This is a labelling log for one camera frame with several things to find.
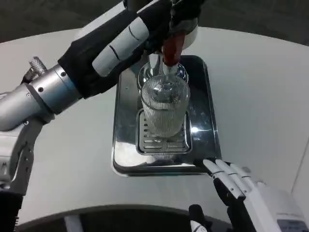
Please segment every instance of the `drip tray grate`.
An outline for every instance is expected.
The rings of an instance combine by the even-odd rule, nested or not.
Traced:
[[[172,137],[160,138],[153,135],[148,128],[143,110],[138,113],[136,148],[143,155],[185,154],[190,151],[191,132],[186,113],[181,130]]]

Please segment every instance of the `robot finger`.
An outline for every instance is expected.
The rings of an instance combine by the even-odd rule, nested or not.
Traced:
[[[226,205],[231,200],[230,196],[233,196],[234,200],[244,198],[240,188],[218,165],[208,159],[203,160],[203,164],[210,171],[216,190]]]
[[[216,164],[221,168],[226,174],[235,182],[235,184],[240,188],[244,195],[247,195],[251,188],[248,184],[238,175],[235,170],[233,170],[230,166],[228,166],[224,161],[221,159],[216,159]]]
[[[232,170],[234,170],[239,176],[241,176],[242,180],[251,188],[254,189],[257,187],[257,183],[255,183],[251,176],[245,172],[244,170],[242,170],[240,167],[238,167],[236,164],[231,163],[230,164],[230,168]]]

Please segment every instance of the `robotic arm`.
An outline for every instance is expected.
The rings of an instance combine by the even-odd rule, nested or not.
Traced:
[[[173,33],[194,31],[203,1],[154,0],[137,12],[120,3],[84,27],[54,67],[48,70],[34,58],[22,83],[12,92],[0,94],[3,231],[14,230],[28,187],[34,143],[43,125],[79,99],[112,88],[123,70],[145,51],[150,54],[159,50]],[[298,206],[287,193],[254,183],[234,164],[204,160],[197,165],[213,178],[235,231],[308,231]],[[194,207],[189,211],[194,231],[206,231],[200,219],[203,217],[196,217]]]
[[[34,57],[22,83],[0,94],[0,222],[4,231],[14,230],[28,187],[34,143],[43,125],[79,99],[116,85],[120,73],[144,51],[150,54],[162,46],[172,23],[190,32],[182,22],[197,19],[204,0],[154,0],[137,12],[125,8],[131,1],[85,26],[51,69]]]

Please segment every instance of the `knurled metal knob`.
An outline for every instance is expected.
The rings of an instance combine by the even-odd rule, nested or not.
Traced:
[[[38,57],[33,57],[29,61],[29,64],[30,64],[31,68],[33,69],[33,71],[38,75],[41,75],[41,74],[43,74],[44,72],[47,71],[46,66],[43,64],[43,62]]]

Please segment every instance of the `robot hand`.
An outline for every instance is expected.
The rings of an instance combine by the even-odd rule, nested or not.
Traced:
[[[234,163],[207,159],[196,165],[205,168],[213,178],[220,199],[228,207],[235,232],[309,231],[300,208],[288,192],[253,181]],[[202,225],[205,230],[199,231],[208,231],[201,220],[194,218],[191,219],[192,229]]]
[[[203,1],[172,4],[170,0],[154,0],[137,12],[124,9],[103,24],[98,18],[82,29],[58,63],[84,98],[103,93],[144,50],[152,53],[162,46],[170,24],[197,19]]]

